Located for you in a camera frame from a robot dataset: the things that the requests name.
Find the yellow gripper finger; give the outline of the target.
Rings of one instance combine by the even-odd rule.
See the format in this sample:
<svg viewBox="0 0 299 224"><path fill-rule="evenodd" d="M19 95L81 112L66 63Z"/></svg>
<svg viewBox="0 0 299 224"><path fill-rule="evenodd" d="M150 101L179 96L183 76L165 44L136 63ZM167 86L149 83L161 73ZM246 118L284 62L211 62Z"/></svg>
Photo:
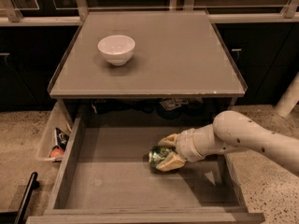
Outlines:
<svg viewBox="0 0 299 224"><path fill-rule="evenodd" d="M167 137L164 137L158 142L159 147L175 147L177 145L178 135L176 133L172 133Z"/></svg>
<svg viewBox="0 0 299 224"><path fill-rule="evenodd" d="M182 159L176 152L171 152L163 161L161 161L156 169L162 172L168 172L179 169L185 165L185 160Z"/></svg>

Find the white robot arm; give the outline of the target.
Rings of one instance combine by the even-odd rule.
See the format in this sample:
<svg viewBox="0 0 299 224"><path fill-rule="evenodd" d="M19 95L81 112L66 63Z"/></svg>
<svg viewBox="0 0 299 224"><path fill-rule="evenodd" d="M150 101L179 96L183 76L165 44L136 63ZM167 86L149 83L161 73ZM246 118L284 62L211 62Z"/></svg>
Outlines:
<svg viewBox="0 0 299 224"><path fill-rule="evenodd" d="M156 166L163 172L181 168L187 161L202 161L209 155L250 149L299 175L299 140L266 130L235 111L221 112L207 126L168 135L158 146L175 149Z"/></svg>

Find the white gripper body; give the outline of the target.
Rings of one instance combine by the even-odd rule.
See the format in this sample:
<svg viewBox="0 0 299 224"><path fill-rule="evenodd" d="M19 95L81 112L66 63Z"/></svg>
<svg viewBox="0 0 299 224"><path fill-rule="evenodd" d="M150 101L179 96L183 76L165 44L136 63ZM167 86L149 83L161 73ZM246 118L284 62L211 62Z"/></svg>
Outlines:
<svg viewBox="0 0 299 224"><path fill-rule="evenodd" d="M205 158L195 148L193 142L194 132L195 132L194 128L183 131L178 135L178 139L176 143L176 151L179 154L179 156L185 161L189 161L189 162L201 161Z"/></svg>

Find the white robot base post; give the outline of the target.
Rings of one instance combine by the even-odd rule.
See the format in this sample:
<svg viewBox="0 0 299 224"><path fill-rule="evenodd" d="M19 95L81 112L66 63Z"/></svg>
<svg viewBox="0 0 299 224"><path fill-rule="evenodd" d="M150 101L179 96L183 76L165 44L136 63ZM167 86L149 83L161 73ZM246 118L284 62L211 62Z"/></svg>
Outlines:
<svg viewBox="0 0 299 224"><path fill-rule="evenodd" d="M299 72L275 105L275 111L283 118L287 117L299 102Z"/></svg>

